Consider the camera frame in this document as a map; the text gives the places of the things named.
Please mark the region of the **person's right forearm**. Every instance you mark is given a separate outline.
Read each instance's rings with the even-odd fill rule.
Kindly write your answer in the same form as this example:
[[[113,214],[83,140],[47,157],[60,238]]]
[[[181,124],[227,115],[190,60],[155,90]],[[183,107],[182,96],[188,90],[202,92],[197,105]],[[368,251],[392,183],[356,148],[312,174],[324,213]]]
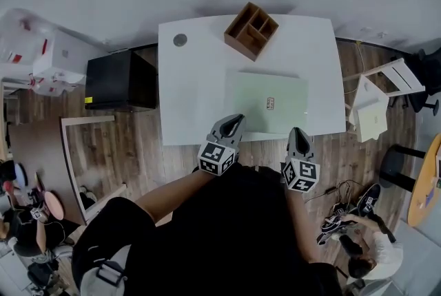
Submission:
[[[285,197],[302,258],[310,264],[321,263],[322,258],[316,243],[314,226],[309,219],[302,194],[285,188]]]

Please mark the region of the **white cardboard boxes red tape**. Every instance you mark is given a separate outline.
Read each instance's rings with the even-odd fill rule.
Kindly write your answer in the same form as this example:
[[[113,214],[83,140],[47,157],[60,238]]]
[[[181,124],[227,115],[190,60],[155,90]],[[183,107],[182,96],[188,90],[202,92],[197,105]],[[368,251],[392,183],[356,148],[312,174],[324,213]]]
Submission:
[[[94,47],[55,30],[45,53],[33,64],[31,89],[43,96],[60,96],[85,83],[87,62]]]

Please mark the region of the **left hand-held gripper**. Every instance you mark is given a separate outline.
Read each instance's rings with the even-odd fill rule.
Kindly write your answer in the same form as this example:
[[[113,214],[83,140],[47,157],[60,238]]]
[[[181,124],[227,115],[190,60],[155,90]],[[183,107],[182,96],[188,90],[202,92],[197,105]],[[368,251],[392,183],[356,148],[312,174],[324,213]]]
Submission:
[[[198,151],[198,168],[223,175],[239,158],[238,145],[246,128],[246,117],[233,114],[218,120]]]

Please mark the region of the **round wooden table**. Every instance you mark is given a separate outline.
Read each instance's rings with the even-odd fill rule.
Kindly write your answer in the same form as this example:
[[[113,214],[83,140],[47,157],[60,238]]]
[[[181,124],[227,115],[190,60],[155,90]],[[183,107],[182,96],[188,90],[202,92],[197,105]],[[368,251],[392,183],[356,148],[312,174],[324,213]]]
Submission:
[[[407,211],[407,224],[416,227],[430,214],[436,202],[441,198],[438,183],[438,150],[441,149],[441,134],[432,140],[427,151],[420,151],[392,145],[384,155],[378,177],[384,188],[400,187],[411,193]],[[422,160],[422,166],[416,179],[402,173],[404,159],[407,156]]]

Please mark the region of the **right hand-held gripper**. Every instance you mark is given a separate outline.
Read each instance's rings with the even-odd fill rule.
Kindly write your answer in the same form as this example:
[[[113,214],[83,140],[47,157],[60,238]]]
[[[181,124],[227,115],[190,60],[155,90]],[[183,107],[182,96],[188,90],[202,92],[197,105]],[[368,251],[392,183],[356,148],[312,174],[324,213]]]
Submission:
[[[299,127],[293,127],[289,133],[281,175],[286,188],[297,192],[310,192],[320,179],[313,141]]]

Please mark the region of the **pink round stool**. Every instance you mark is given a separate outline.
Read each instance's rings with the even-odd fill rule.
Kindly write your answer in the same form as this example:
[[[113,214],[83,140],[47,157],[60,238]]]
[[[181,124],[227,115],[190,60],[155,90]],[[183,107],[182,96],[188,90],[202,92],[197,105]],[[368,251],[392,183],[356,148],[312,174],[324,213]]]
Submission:
[[[63,220],[65,217],[65,212],[57,195],[51,191],[45,191],[44,200],[50,214],[57,220]]]

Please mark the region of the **person's left forearm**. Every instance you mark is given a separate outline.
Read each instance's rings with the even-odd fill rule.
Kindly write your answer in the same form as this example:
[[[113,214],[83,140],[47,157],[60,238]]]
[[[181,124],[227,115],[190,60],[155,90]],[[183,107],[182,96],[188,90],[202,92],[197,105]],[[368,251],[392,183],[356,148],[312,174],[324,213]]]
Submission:
[[[157,223],[179,208],[214,177],[212,173],[196,170],[146,193],[135,203],[149,214],[154,223]]]

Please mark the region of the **white rectangular table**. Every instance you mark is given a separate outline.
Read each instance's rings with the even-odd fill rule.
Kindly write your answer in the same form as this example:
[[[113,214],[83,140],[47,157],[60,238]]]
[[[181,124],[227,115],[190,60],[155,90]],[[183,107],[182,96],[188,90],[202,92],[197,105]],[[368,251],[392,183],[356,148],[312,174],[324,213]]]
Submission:
[[[346,130],[340,58],[329,19],[277,14],[279,25],[252,61],[224,42],[232,15],[163,23],[158,29],[158,88],[162,142],[198,145],[225,109],[225,75],[242,71],[305,79],[309,84],[305,132],[311,136]],[[176,47],[176,34],[187,36]]]

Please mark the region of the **black cabinet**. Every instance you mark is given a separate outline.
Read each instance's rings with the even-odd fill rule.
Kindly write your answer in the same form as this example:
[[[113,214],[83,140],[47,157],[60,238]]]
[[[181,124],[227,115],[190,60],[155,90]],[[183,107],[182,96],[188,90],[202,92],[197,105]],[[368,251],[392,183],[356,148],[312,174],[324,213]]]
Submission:
[[[143,112],[156,109],[157,70],[133,51],[88,61],[84,105],[88,110]]]

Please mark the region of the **brown wooden compartment box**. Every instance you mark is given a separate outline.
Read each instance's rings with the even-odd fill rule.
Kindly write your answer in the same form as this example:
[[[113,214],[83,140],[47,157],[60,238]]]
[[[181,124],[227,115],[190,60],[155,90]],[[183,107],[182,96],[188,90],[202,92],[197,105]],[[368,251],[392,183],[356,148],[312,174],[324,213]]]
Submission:
[[[224,31],[224,42],[255,61],[278,27],[263,9],[248,2]]]

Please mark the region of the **black white sneaker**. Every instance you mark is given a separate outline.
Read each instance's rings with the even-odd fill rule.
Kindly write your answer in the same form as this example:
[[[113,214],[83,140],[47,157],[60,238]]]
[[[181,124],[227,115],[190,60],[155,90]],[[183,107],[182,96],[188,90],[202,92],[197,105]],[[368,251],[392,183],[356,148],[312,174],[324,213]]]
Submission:
[[[359,216],[366,217],[373,211],[373,208],[380,197],[380,192],[381,186],[378,183],[372,184],[365,190],[356,205]]]
[[[319,246],[326,244],[333,233],[339,232],[346,228],[348,222],[342,221],[341,217],[341,215],[332,215],[325,218],[325,221],[320,228],[320,234],[316,238]]]

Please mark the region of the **black office chair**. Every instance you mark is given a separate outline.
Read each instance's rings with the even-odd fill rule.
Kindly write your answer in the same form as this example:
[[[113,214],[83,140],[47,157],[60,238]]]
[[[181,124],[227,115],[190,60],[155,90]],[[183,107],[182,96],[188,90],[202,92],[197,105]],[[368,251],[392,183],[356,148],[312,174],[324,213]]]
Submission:
[[[436,116],[440,107],[440,102],[429,104],[427,99],[441,92],[441,47],[431,54],[426,54],[423,49],[418,53],[407,57],[406,65],[414,73],[419,82],[425,86],[423,92],[404,95],[403,107],[412,106],[415,113],[423,108],[431,109]]]

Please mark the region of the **person's dark clothing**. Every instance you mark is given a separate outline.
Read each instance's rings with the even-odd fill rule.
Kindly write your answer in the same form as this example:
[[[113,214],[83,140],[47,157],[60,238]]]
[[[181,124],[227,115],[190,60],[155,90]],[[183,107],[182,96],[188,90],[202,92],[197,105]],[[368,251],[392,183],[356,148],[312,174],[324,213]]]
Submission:
[[[79,292],[84,274],[126,245],[124,296],[342,296],[334,266],[302,258],[271,169],[237,163],[157,223],[111,199],[74,247]]]

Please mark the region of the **white wooden chair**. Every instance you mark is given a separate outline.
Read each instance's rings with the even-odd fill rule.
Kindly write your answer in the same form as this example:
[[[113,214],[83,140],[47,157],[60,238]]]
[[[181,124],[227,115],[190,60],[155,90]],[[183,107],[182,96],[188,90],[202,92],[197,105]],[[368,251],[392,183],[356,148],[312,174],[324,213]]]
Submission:
[[[397,88],[395,92],[383,92],[368,79],[373,74],[381,73]],[[343,81],[358,80],[355,97],[351,105],[345,105],[350,111],[346,121],[352,126],[351,133],[358,142],[377,140],[387,130],[387,108],[389,99],[407,94],[425,91],[425,86],[418,80],[403,58],[343,78]]]

